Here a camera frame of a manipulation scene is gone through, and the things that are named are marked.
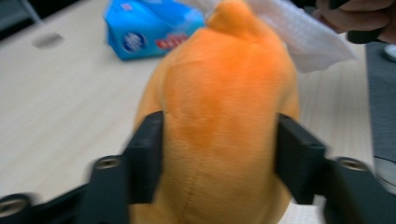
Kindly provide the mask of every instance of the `wooden table surface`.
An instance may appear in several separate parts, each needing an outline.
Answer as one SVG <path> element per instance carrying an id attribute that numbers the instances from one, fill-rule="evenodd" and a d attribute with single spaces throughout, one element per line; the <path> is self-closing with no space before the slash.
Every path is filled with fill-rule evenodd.
<path id="1" fill-rule="evenodd" d="M 57 197 L 85 183 L 92 162 L 120 154 L 131 137 L 161 58 L 119 60 L 105 41 L 106 4 L 81 1 L 0 43 L 0 197 Z M 329 157 L 372 165 L 364 47 L 352 47 L 360 60 L 299 75 L 301 123 Z M 291 204 L 281 223 L 320 223 L 316 211 Z"/>

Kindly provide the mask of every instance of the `logo on package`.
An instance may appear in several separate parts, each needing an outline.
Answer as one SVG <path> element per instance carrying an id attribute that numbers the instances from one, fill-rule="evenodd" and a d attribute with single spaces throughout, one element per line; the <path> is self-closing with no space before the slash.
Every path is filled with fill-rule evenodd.
<path id="1" fill-rule="evenodd" d="M 142 34 L 135 32 L 126 34 L 122 41 L 123 48 L 130 53 L 136 53 L 143 49 L 146 45 L 146 38 Z"/>
<path id="2" fill-rule="evenodd" d="M 160 49 L 172 49 L 183 43 L 188 38 L 189 37 L 185 34 L 172 34 L 168 35 L 165 39 L 155 40 L 155 44 Z"/>

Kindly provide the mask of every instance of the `blue plastic packaging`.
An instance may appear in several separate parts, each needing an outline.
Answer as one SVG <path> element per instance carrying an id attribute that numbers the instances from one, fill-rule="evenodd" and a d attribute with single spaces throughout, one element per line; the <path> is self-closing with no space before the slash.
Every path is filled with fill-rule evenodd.
<path id="1" fill-rule="evenodd" d="M 122 60 L 164 55 L 205 26 L 198 9 L 174 0 L 112 0 L 105 21 Z"/>

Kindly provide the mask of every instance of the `stuffed toy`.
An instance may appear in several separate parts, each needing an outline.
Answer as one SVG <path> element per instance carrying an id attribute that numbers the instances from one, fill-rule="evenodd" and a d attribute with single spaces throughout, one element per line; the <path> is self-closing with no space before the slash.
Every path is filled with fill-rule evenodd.
<path id="1" fill-rule="evenodd" d="M 154 71 L 135 127 L 163 111 L 163 173 L 134 224 L 277 223 L 290 194 L 275 173 L 277 114 L 298 119 L 296 69 L 242 0 L 220 2 Z"/>

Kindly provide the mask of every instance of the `white tissue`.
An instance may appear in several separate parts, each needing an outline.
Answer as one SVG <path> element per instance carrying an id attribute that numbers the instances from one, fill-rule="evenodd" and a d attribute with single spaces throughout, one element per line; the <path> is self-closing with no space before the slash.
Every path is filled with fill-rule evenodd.
<path id="1" fill-rule="evenodd" d="M 197 7 L 208 16 L 221 0 L 177 1 Z M 290 57 L 300 72 L 324 70 L 335 63 L 357 59 L 345 39 L 289 0 L 245 1 L 286 43 Z"/>

